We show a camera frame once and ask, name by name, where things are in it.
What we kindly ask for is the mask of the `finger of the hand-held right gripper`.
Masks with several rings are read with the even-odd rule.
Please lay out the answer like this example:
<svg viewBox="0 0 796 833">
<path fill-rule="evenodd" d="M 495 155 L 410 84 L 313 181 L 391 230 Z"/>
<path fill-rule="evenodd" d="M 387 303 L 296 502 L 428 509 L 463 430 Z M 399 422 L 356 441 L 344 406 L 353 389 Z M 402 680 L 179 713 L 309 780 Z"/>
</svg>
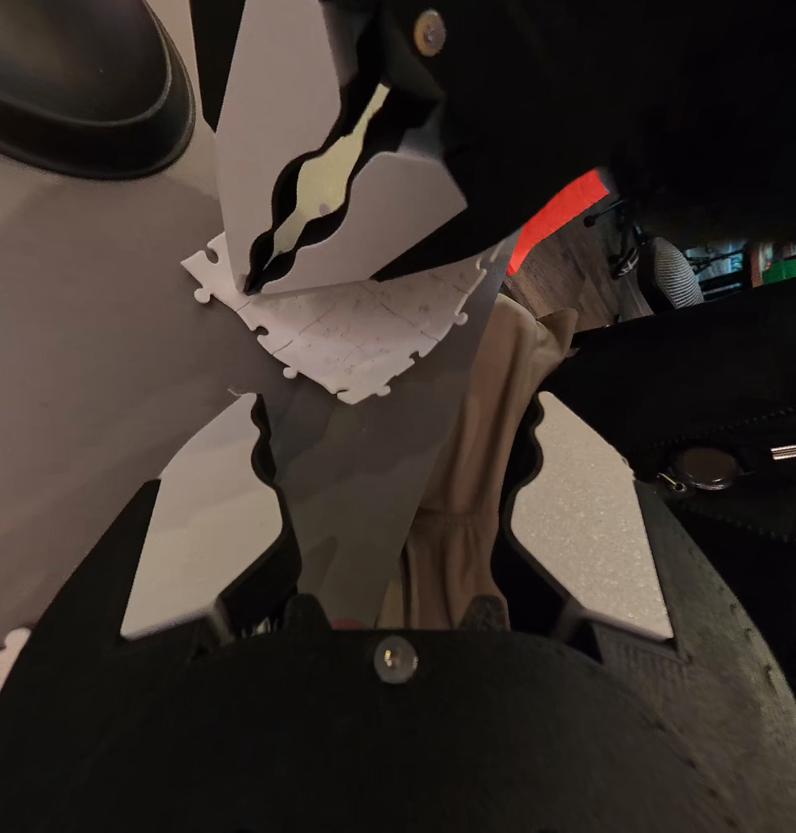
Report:
<svg viewBox="0 0 796 833">
<path fill-rule="evenodd" d="M 383 75 L 380 2 L 248 1 L 216 127 L 236 287 L 261 291 L 302 166 L 357 127 Z"/>
<path fill-rule="evenodd" d="M 299 169 L 326 149 L 305 160 L 293 180 L 292 207 L 258 240 L 258 293 L 364 282 L 465 211 L 466 198 L 445 166 L 441 120 L 440 106 L 384 104 L 370 122 L 342 207 L 308 223 L 293 251 L 266 266 L 274 233 L 293 210 Z"/>
</svg>

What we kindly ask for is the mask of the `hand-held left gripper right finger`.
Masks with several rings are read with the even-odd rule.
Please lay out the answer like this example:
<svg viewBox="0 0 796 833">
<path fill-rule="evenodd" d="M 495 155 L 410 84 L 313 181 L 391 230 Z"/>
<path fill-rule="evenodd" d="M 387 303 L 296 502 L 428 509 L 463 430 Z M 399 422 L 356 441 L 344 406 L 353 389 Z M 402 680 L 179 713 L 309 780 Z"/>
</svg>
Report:
<svg viewBox="0 0 796 833">
<path fill-rule="evenodd" d="M 583 622 L 645 640 L 674 630 L 624 457 L 551 392 L 538 392 L 526 437 L 537 471 L 513 489 L 502 529 L 559 595 L 549 634 L 570 640 Z"/>
</svg>

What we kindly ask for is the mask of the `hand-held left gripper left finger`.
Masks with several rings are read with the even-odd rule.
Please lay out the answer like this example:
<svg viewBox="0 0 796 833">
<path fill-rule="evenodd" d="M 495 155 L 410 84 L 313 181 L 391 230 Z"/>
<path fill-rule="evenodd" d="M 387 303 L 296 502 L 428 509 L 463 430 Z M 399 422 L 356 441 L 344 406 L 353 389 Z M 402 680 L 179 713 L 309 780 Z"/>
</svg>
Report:
<svg viewBox="0 0 796 833">
<path fill-rule="evenodd" d="M 163 469 L 121 623 L 125 640 L 202 621 L 233 641 L 280 617 L 302 561 L 269 441 L 262 396 L 242 394 Z"/>
</svg>

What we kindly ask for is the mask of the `pale puzzle piece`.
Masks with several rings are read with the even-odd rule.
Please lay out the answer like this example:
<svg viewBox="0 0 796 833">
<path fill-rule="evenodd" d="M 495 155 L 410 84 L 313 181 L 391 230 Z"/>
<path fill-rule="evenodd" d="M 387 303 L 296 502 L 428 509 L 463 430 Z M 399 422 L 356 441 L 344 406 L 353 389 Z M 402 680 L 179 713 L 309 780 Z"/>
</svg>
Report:
<svg viewBox="0 0 796 833">
<path fill-rule="evenodd" d="M 353 129 L 299 169 L 293 210 L 274 233 L 266 266 L 279 255 L 293 251 L 308 223 L 342 207 L 370 122 L 382 109 L 389 93 L 388 86 L 378 84 Z"/>
</svg>

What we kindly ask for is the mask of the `white curved puzzle section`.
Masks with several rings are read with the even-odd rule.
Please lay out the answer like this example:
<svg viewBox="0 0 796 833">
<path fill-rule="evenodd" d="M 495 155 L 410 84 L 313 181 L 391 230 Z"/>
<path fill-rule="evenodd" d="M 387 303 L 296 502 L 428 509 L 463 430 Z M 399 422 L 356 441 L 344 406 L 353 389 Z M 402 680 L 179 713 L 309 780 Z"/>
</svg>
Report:
<svg viewBox="0 0 796 833">
<path fill-rule="evenodd" d="M 496 266 L 507 270 L 509 237 L 461 262 L 395 278 L 248 297 L 236 289 L 225 234 L 181 262 L 195 301 L 228 307 L 288 379 L 315 381 L 354 405 L 390 393 L 390 383 L 468 321 L 468 299 Z"/>
</svg>

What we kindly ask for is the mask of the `orange floor tape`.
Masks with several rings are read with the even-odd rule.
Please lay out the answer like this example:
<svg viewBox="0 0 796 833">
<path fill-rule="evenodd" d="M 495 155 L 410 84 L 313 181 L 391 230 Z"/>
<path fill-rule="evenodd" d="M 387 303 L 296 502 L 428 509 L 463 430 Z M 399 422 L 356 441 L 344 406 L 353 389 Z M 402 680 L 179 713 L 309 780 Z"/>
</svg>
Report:
<svg viewBox="0 0 796 833">
<path fill-rule="evenodd" d="M 506 275 L 513 276 L 535 246 L 608 195 L 609 189 L 598 170 L 586 172 L 564 187 L 524 224 L 509 259 Z"/>
</svg>

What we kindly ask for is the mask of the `round badge reel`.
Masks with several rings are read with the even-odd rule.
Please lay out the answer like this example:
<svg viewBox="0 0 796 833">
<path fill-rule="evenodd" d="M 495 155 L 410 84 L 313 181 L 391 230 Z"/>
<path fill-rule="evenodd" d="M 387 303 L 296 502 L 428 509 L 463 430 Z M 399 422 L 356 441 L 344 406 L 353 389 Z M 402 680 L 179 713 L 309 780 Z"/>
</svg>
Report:
<svg viewBox="0 0 796 833">
<path fill-rule="evenodd" d="M 674 453 L 657 478 L 675 494 L 721 492 L 731 487 L 744 473 L 737 460 L 726 451 L 695 446 Z"/>
</svg>

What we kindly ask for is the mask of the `beige trousers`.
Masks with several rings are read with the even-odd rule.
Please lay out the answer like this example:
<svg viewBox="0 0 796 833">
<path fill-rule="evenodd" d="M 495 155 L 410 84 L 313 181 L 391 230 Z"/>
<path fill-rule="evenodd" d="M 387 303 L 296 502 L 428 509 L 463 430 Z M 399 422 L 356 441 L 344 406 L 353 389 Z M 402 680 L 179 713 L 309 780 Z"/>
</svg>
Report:
<svg viewBox="0 0 796 833">
<path fill-rule="evenodd" d="M 501 616 L 507 602 L 492 578 L 504 475 L 534 393 L 566 357 L 578 312 L 535 318 L 500 296 L 479 344 L 455 424 L 440 449 L 386 590 L 378 626 L 458 628 L 475 598 Z"/>
</svg>

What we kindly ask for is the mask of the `black round dish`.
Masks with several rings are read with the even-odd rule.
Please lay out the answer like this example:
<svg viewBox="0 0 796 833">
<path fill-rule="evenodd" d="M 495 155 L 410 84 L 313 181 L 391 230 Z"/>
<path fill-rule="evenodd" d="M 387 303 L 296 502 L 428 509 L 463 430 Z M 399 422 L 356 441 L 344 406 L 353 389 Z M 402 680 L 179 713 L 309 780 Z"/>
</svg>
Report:
<svg viewBox="0 0 796 833">
<path fill-rule="evenodd" d="M 189 74 L 142 1 L 0 1 L 0 154 L 124 181 L 174 164 L 195 129 Z"/>
</svg>

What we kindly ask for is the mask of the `black bag with zipper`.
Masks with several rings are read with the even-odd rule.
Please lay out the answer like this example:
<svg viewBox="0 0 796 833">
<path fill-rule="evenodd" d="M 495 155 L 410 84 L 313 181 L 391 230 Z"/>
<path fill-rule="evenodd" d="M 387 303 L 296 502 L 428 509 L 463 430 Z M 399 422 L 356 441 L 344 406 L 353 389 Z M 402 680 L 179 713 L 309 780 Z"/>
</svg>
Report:
<svg viewBox="0 0 796 833">
<path fill-rule="evenodd" d="M 695 446 L 744 473 L 665 500 L 785 665 L 796 664 L 796 278 L 604 328 L 554 371 L 553 393 L 642 482 Z"/>
</svg>

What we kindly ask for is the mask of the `grey mesh office chair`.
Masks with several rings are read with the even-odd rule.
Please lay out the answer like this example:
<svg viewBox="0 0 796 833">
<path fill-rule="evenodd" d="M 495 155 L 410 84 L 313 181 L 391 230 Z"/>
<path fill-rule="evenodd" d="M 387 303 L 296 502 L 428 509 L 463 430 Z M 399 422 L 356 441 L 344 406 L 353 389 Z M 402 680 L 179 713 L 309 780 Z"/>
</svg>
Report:
<svg viewBox="0 0 796 833">
<path fill-rule="evenodd" d="M 619 246 L 608 256 L 609 275 L 618 298 L 615 322 L 635 320 L 704 302 L 698 278 L 688 259 L 661 236 L 647 234 L 636 222 L 632 205 L 623 199 L 587 213 L 583 224 L 595 227 L 609 218 Z"/>
</svg>

